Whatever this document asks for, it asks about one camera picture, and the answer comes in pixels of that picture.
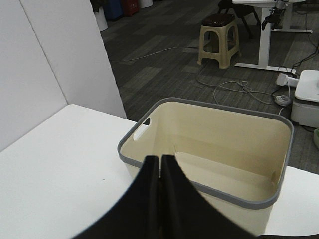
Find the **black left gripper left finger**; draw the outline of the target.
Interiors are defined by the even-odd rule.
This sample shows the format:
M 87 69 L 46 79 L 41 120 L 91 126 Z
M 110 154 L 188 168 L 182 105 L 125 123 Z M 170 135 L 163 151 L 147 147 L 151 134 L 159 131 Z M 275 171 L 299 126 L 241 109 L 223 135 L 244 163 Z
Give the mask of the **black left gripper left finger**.
M 76 239 L 157 239 L 159 158 L 146 156 L 118 202 Z

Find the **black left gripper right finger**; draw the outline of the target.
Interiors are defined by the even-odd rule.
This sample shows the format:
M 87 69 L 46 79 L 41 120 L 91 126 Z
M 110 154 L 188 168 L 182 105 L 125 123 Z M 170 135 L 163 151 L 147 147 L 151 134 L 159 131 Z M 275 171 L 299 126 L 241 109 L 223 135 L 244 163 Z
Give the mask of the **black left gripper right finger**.
M 195 189 L 173 155 L 161 157 L 162 230 L 165 239 L 253 239 Z

